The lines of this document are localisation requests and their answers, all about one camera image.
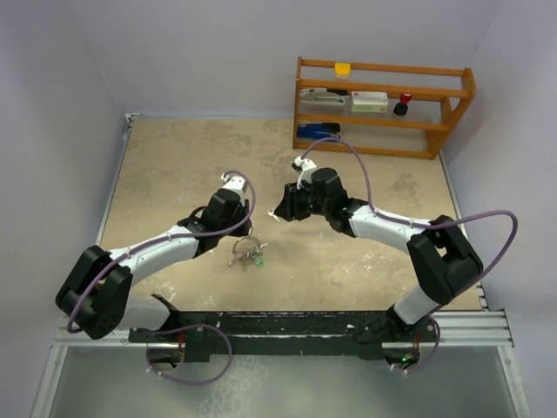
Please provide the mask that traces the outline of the metal keyring with keys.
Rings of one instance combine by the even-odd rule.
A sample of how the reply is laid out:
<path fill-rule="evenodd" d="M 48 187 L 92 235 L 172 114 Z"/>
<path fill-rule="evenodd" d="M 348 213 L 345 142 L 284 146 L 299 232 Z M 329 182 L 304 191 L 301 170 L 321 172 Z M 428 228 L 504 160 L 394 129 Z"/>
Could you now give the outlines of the metal keyring with keys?
<path fill-rule="evenodd" d="M 263 250 L 267 246 L 266 242 L 261 242 L 254 236 L 242 237 L 232 246 L 232 259 L 227 263 L 227 266 L 239 266 L 243 272 L 246 272 L 249 266 L 256 266 L 254 264 L 256 258 L 264 259 Z"/>

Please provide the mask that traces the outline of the silver key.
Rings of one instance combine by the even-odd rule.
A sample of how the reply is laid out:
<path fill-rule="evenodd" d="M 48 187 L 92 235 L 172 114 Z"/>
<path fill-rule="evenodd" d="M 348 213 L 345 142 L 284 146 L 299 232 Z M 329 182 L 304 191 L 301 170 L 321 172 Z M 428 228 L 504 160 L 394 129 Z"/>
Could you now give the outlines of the silver key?
<path fill-rule="evenodd" d="M 277 222 L 279 222 L 279 217 L 275 214 L 273 209 L 270 209 L 267 214 L 272 217 L 273 219 L 275 219 Z"/>

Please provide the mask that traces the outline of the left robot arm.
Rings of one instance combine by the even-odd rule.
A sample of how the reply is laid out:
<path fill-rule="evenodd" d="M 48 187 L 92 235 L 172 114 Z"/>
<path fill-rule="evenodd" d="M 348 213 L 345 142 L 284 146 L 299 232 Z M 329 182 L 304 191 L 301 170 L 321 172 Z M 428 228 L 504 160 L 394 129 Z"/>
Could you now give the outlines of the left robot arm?
<path fill-rule="evenodd" d="M 227 235 L 246 235 L 248 205 L 242 189 L 221 187 L 200 216 L 192 213 L 156 237 L 110 251 L 86 248 L 55 298 L 69 316 L 69 331 L 98 340 L 116 329 L 138 327 L 148 328 L 160 341 L 175 338 L 179 321 L 170 304 L 155 296 L 131 297 L 131 289 L 168 266 L 209 252 Z"/>

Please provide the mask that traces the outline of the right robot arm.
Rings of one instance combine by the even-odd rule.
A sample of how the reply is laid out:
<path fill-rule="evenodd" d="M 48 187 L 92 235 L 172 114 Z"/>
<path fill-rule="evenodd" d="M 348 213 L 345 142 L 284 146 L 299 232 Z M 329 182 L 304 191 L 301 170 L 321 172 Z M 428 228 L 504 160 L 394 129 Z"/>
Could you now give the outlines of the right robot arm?
<path fill-rule="evenodd" d="M 373 213 L 362 199 L 348 196 L 332 168 L 310 169 L 285 185 L 272 214 L 287 222 L 312 215 L 353 238 L 370 239 L 398 249 L 412 262 L 418 285 L 389 308 L 387 331 L 395 340 L 408 340 L 418 322 L 466 291 L 483 272 L 483 263 L 452 219 L 440 216 L 423 226 L 402 217 L 394 222 Z"/>

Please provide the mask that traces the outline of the blue stapler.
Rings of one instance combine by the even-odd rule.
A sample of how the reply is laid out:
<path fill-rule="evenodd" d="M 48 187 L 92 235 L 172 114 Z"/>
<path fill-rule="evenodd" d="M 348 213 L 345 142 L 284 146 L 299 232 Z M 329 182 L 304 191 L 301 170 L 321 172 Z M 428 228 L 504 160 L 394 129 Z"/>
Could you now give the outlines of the blue stapler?
<path fill-rule="evenodd" d="M 340 124 L 338 123 L 311 123 L 299 124 L 296 137 L 309 140 L 320 140 L 326 138 L 332 140 L 340 138 Z"/>

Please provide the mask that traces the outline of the grey stapler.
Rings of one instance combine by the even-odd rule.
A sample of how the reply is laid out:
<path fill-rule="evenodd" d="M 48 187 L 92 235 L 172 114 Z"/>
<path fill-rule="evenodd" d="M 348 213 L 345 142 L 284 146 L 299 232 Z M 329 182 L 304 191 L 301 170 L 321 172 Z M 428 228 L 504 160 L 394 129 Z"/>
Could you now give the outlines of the grey stapler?
<path fill-rule="evenodd" d="M 303 105 L 345 106 L 350 96 L 345 90 L 313 87 L 299 92 L 299 102 Z"/>

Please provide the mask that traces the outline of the white red box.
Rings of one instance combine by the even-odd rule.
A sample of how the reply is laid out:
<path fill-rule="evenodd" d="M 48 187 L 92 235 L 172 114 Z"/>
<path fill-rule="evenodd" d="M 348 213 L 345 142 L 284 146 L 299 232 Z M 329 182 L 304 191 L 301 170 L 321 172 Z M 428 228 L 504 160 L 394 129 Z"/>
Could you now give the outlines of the white red box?
<path fill-rule="evenodd" d="M 385 113 L 388 95 L 383 91 L 353 91 L 351 112 Z"/>

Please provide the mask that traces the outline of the wooden shelf rack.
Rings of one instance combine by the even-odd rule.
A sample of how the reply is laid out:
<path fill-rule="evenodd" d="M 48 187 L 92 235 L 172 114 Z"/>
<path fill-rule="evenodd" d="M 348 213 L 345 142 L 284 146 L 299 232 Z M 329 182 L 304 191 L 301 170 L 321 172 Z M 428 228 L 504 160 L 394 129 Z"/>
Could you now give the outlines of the wooden shelf rack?
<path fill-rule="evenodd" d="M 453 78 L 459 87 L 386 84 L 378 75 Z M 477 92 L 473 70 L 395 64 L 338 63 L 299 57 L 292 147 L 306 149 L 319 133 L 341 135 L 344 125 L 424 132 L 423 151 L 359 145 L 364 154 L 435 159 Z"/>

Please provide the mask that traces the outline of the black red bottle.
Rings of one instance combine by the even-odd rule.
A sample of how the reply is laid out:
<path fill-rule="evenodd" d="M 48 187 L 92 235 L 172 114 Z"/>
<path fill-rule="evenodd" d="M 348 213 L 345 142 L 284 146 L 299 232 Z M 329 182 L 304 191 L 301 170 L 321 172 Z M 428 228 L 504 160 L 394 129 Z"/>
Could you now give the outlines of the black red bottle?
<path fill-rule="evenodd" d="M 408 104 L 412 100 L 413 95 L 410 93 L 402 93 L 399 95 L 399 102 L 394 106 L 393 113 L 397 116 L 405 116 L 408 112 Z"/>

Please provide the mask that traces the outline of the yellow cap container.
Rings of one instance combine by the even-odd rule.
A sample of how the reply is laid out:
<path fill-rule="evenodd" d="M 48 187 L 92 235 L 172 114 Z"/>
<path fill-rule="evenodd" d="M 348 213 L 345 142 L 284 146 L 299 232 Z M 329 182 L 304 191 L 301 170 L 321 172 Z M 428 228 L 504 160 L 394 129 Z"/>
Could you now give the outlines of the yellow cap container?
<path fill-rule="evenodd" d="M 349 63 L 335 63 L 334 77 L 338 80 L 346 80 L 350 77 L 352 67 Z"/>

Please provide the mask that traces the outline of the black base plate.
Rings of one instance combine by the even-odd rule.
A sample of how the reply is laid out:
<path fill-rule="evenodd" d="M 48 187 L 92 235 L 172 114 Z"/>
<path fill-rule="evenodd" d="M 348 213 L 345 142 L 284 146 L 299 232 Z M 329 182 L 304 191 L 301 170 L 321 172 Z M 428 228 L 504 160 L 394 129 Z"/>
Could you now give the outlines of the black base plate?
<path fill-rule="evenodd" d="M 213 355 L 354 356 L 413 360 L 419 346 L 438 341 L 433 318 L 407 325 L 388 311 L 197 312 L 171 313 L 158 331 L 136 328 L 133 343 L 173 348 L 185 362 L 207 362 Z"/>

